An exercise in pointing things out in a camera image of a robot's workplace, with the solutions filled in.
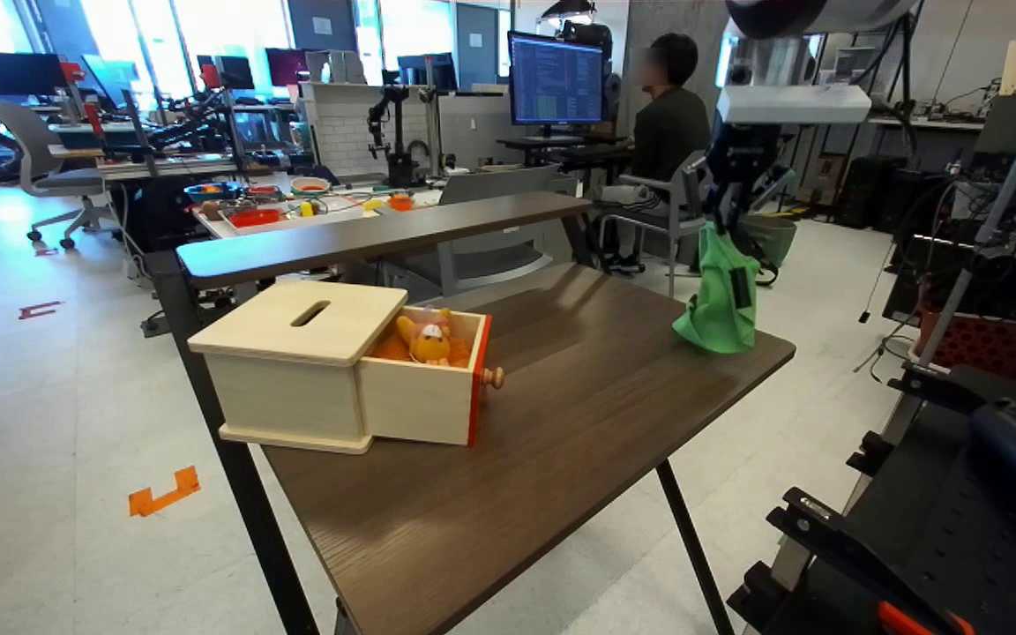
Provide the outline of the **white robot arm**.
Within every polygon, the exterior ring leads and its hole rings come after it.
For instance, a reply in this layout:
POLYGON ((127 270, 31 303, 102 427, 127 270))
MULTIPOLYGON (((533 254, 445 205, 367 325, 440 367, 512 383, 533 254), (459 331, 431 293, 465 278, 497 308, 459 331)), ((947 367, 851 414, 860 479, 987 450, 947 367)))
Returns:
POLYGON ((724 0, 727 57, 717 97, 712 151, 717 226, 731 234, 756 205, 759 180, 779 158, 786 126, 866 124, 866 74, 881 62, 826 62, 833 36, 893 36, 919 0, 724 0))

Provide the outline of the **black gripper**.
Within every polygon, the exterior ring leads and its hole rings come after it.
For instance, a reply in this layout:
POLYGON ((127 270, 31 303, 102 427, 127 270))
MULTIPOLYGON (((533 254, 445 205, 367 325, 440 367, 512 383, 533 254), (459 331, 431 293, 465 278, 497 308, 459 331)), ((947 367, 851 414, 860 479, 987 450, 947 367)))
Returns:
POLYGON ((792 187, 795 171, 779 164, 782 130, 773 124, 720 124, 709 147, 712 224, 733 234, 738 224, 792 187))

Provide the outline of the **small black robot arm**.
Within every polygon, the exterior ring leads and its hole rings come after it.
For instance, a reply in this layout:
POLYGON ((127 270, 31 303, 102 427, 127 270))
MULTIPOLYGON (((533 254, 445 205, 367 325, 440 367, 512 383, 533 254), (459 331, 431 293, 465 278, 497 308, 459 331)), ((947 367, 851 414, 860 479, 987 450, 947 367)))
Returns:
POLYGON ((445 178, 440 100, 431 84, 386 84, 367 111, 367 151, 386 164, 390 187, 421 187, 445 178), (424 107, 424 138, 406 138, 406 103, 424 107))

